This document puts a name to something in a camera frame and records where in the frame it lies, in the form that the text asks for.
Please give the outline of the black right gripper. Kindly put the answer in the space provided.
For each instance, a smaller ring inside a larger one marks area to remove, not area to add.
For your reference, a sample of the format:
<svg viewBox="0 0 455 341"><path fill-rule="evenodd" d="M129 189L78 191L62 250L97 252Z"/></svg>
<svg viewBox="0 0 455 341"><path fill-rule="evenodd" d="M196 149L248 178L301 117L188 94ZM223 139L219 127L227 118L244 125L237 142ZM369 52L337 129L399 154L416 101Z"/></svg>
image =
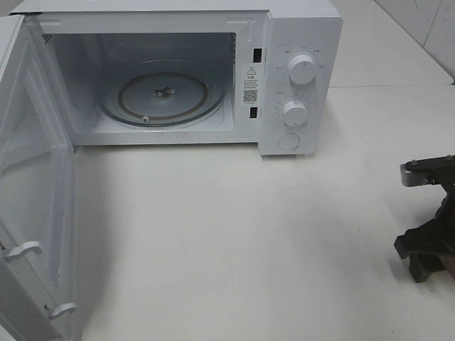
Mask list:
<svg viewBox="0 0 455 341"><path fill-rule="evenodd" d="M394 247L401 259L410 257L409 272L416 283L425 282L432 274L446 271L440 260L440 245L454 245L454 184L443 185L446 197L429 230L415 228L396 238Z"/></svg>

